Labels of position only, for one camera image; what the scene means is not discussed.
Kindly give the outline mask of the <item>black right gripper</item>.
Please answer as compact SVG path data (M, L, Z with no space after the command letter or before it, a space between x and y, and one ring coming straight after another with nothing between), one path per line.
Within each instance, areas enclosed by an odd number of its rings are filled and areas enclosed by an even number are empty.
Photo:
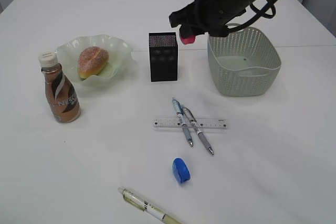
M229 21L242 15L255 0L194 0L169 16L171 27L180 26L182 38L218 35Z

